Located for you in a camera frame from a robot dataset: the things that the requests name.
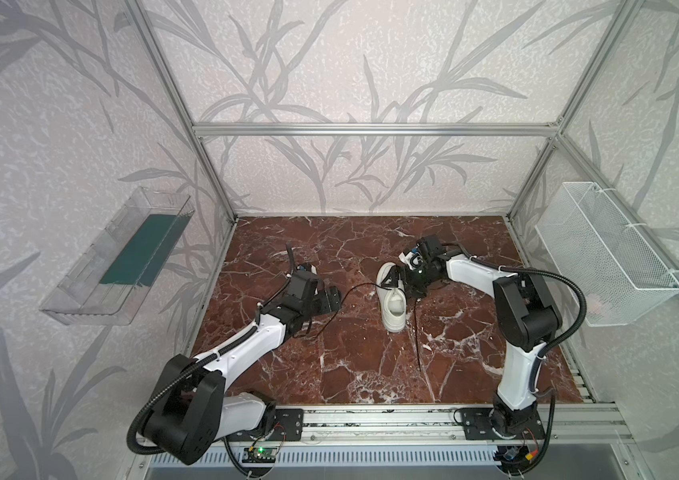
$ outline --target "green mat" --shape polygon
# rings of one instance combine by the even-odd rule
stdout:
[[[104,273],[100,283],[152,286],[190,217],[148,216]]]

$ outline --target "wall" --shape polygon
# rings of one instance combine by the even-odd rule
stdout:
[[[556,121],[617,4],[144,2],[196,122]],[[242,214],[505,212],[542,143],[206,139]]]
[[[122,8],[0,2],[0,478],[115,478],[229,231]],[[39,312],[138,185],[187,192],[196,213],[136,319]]]
[[[679,259],[679,2],[643,4],[567,135]],[[567,180],[583,178],[558,153],[514,219],[535,265],[555,267],[534,225]],[[655,478],[679,479],[679,301],[628,326],[584,326],[571,341],[597,398],[620,405]]]

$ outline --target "black cable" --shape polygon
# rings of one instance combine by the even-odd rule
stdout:
[[[465,418],[462,416],[462,421],[458,422],[457,421],[457,414],[462,415],[463,411],[466,411],[466,410],[469,410],[469,409],[470,409],[470,407],[461,407],[461,408],[457,408],[457,409],[453,410],[451,412],[451,417],[454,419],[454,423],[456,423],[459,426],[464,427],[465,426]]]
[[[284,282],[283,285],[281,285],[281,287],[276,291],[276,293],[273,293],[270,296],[270,298],[262,302],[262,306],[265,306],[268,303],[275,300],[278,295],[280,295],[284,290],[286,290],[288,284],[291,283],[291,278],[296,272],[296,260],[294,260],[294,250],[292,250],[291,244],[286,244],[286,254],[288,255],[288,265],[289,265],[288,275],[286,275],[286,282]]]
[[[539,449],[539,453],[537,454],[537,456],[531,459],[531,463],[529,466],[527,466],[524,469],[518,468],[517,473],[507,472],[507,475],[513,477],[520,477],[526,475],[528,472],[533,470],[539,464],[539,462],[542,461],[542,458],[545,456],[545,453],[547,453],[547,447],[550,445],[550,437],[552,437],[553,432],[553,417],[555,415],[555,394],[556,394],[555,389],[553,389],[550,397],[550,414],[547,416],[547,430],[545,432],[545,440],[542,442],[542,447]]]
[[[230,343],[229,345],[225,345],[224,347],[219,349],[219,356],[228,353],[230,350],[238,347],[241,343],[247,341],[249,338],[251,338],[251,335],[254,335],[254,333],[256,333],[256,331],[257,331],[256,326],[253,326],[252,328],[248,329],[248,331],[245,334],[243,334],[238,340]],[[217,358],[218,358],[217,355],[212,353],[205,359],[195,362],[192,365],[188,366],[185,370],[182,371],[182,373],[177,378],[169,382],[169,384],[163,387],[163,389],[160,392],[152,396],[152,398],[147,401],[145,406],[142,407],[142,409],[136,414],[136,416],[134,416],[134,419],[131,421],[131,425],[129,425],[129,429],[126,432],[126,446],[129,447],[129,450],[131,450],[133,453],[136,453],[137,455],[157,455],[159,453],[163,453],[163,448],[159,446],[149,447],[141,445],[136,440],[136,432],[139,430],[140,426],[142,426],[142,424],[144,423],[145,418],[150,413],[150,410],[152,410],[152,408],[158,403],[159,400],[161,400],[161,398],[163,398],[166,394],[175,389],[176,386],[179,385],[182,380],[191,376],[198,370],[201,370],[204,366],[208,365],[211,361],[216,360]]]
[[[331,322],[332,322],[332,321],[334,320],[334,318],[339,314],[339,312],[342,311],[342,305],[345,304],[345,300],[347,300],[347,297],[350,296],[350,293],[352,293],[353,290],[355,290],[355,289],[358,288],[359,286],[364,286],[364,285],[373,285],[373,286],[377,286],[377,287],[379,287],[379,288],[382,288],[382,289],[384,289],[384,290],[392,290],[391,287],[382,286],[382,285],[377,285],[377,284],[374,283],[374,282],[359,283],[358,285],[354,286],[353,288],[351,288],[350,290],[348,290],[347,293],[345,293],[345,296],[342,298],[342,300],[339,301],[339,310],[337,310],[336,312],[334,312],[334,315],[332,315],[332,317],[331,317],[330,319],[328,319],[328,321],[326,322],[326,324],[323,326],[323,328],[322,328],[318,333],[315,333],[314,336],[311,336],[311,337],[310,337],[310,340],[311,340],[311,341],[317,340],[318,337],[321,336],[321,333],[323,333],[323,331],[326,330],[326,327],[327,327],[329,324],[331,324]]]
[[[412,308],[414,316],[414,347],[417,351],[417,365],[419,366],[419,372],[422,373],[422,361],[419,358],[419,327],[417,326],[417,299],[414,299],[414,308]]]
[[[575,297],[577,298],[577,302],[579,303],[579,312],[577,313],[577,318],[575,319],[574,323],[571,324],[571,326],[566,329],[565,332],[561,333],[559,336],[555,337],[553,340],[549,341],[544,347],[542,347],[542,350],[540,350],[537,353],[537,358],[534,360],[534,363],[531,365],[531,375],[529,376],[529,385],[528,389],[530,392],[534,393],[537,398],[545,397],[547,395],[551,394],[551,389],[546,389],[544,392],[539,393],[536,388],[536,383],[537,383],[537,373],[539,372],[539,368],[542,365],[542,360],[545,359],[547,356],[547,353],[552,351],[555,347],[559,346],[562,342],[566,341],[569,337],[575,334],[577,330],[582,326],[584,323],[584,318],[587,315],[587,300],[584,297],[584,293],[580,289],[579,286],[577,286],[576,283],[573,281],[567,279],[563,275],[559,274],[554,274],[553,272],[548,272],[547,270],[538,270],[536,268],[525,268],[523,266],[497,266],[495,264],[489,264],[488,262],[485,262],[483,260],[480,260],[477,256],[475,255],[470,255],[468,251],[465,249],[462,244],[459,242],[452,243],[452,244],[446,244],[446,245],[452,245],[452,246],[458,246],[459,249],[461,250],[462,254],[467,256],[470,261],[475,262],[476,264],[487,266],[488,268],[493,268],[495,270],[501,270],[503,272],[508,272],[511,274],[532,274],[532,275],[542,275],[542,276],[547,276],[549,278],[552,278],[553,280],[557,280],[561,283],[564,283],[566,286],[568,286],[572,292],[574,292]]]

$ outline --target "white sneaker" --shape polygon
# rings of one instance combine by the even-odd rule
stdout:
[[[388,262],[377,273],[377,285],[383,284],[383,280],[390,273],[395,264]],[[385,290],[376,287],[379,297],[379,308],[383,312],[383,325],[389,332],[397,333],[406,327],[406,295],[403,293],[403,281],[398,280],[398,288]]]

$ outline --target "white wire mesh basket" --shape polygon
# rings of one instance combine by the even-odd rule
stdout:
[[[588,325],[626,325],[679,293],[673,272],[598,184],[564,182],[537,233],[584,292]]]

